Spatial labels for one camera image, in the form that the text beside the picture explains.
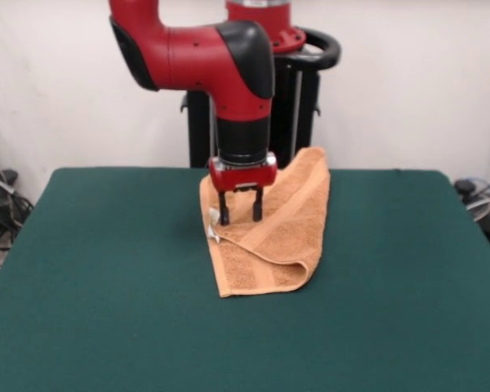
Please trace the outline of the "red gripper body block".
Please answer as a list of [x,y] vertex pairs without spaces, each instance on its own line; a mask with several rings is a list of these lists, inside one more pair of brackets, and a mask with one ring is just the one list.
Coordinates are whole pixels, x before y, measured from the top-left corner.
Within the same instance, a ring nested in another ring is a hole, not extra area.
[[272,152],[264,161],[252,166],[231,166],[213,157],[209,160],[209,173],[217,192],[234,192],[239,189],[265,188],[275,182],[278,162]]

